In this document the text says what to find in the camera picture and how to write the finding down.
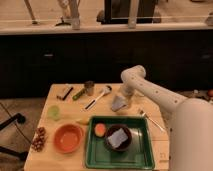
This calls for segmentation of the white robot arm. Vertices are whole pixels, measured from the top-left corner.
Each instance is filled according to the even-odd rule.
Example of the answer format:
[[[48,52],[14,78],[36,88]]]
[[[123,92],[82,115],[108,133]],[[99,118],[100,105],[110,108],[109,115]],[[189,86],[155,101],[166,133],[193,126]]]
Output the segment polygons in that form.
[[[213,105],[188,98],[145,79],[141,65],[121,72],[121,92],[141,92],[172,115],[169,171],[213,171]]]

